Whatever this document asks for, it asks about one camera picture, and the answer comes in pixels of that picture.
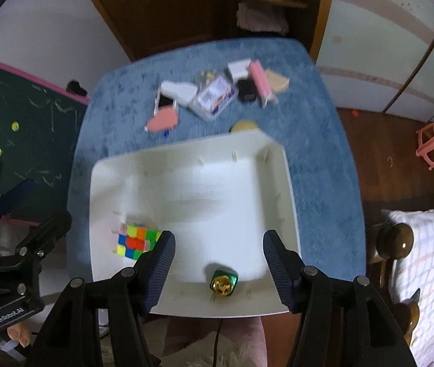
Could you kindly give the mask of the person's left hand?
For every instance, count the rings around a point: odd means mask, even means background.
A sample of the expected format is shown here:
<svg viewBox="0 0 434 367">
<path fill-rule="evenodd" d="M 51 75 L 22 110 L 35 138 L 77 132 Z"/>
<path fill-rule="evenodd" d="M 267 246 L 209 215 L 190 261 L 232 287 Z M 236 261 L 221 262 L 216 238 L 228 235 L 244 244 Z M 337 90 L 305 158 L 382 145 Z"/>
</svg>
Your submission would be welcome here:
<svg viewBox="0 0 434 367">
<path fill-rule="evenodd" d="M 4 335 L 0 335 L 0 349 L 1 342 L 8 342 L 10 340 L 16 341 L 23 348 L 26 348 L 31 343 L 31 330 L 24 322 L 16 323 L 13 326 L 9 326 Z"/>
</svg>

